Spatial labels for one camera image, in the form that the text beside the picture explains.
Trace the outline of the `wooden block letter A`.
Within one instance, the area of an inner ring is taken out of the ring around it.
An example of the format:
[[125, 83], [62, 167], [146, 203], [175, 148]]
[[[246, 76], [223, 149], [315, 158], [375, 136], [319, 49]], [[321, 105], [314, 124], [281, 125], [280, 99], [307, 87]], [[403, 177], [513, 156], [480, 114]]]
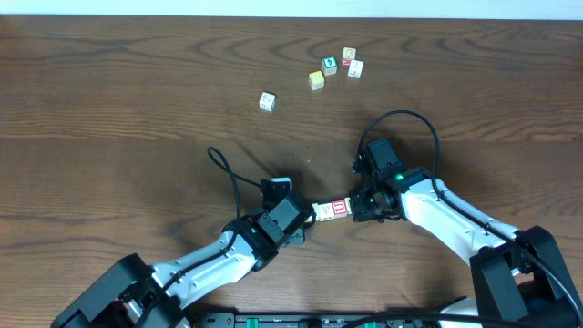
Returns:
[[333, 220], [335, 217], [333, 205], [331, 203], [318, 204], [315, 207], [315, 211], [317, 212], [317, 221]]

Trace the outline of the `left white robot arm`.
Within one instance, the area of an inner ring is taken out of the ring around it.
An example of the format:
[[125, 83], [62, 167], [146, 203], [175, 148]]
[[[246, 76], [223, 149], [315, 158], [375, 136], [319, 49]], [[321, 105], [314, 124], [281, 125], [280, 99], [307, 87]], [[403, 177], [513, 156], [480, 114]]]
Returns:
[[266, 267], [312, 218], [311, 204], [286, 196], [225, 226], [210, 245], [147, 265], [136, 253], [104, 272], [52, 322], [55, 327], [177, 327], [186, 309], [219, 287]]

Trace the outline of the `wooden block yellow S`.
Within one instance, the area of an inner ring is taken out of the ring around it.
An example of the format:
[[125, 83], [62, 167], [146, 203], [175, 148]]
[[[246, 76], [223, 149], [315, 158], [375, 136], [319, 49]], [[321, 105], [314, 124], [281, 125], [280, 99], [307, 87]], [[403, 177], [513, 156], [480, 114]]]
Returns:
[[318, 220], [318, 203], [312, 204], [311, 216], [306, 220], [306, 223], [313, 225]]

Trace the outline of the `wooden block red U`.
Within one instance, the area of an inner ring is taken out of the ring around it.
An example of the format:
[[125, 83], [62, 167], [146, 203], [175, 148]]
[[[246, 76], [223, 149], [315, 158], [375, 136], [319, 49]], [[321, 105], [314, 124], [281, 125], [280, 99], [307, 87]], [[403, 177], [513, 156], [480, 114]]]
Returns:
[[332, 202], [333, 211], [335, 214], [335, 217], [334, 217], [335, 219], [340, 219], [340, 218], [350, 216], [350, 215], [347, 215], [347, 208], [346, 208], [346, 203], [345, 203], [344, 199], [343, 200], [335, 200]]

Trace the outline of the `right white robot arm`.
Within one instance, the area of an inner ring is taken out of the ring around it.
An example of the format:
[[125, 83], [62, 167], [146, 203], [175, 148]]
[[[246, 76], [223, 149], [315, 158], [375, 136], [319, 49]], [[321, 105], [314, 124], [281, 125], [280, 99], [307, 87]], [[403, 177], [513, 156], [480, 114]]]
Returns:
[[520, 230], [457, 197], [433, 172], [399, 161], [353, 164], [355, 221], [406, 220], [430, 232], [470, 268], [474, 297], [437, 313], [401, 314], [436, 327], [579, 327], [582, 302], [554, 237]]

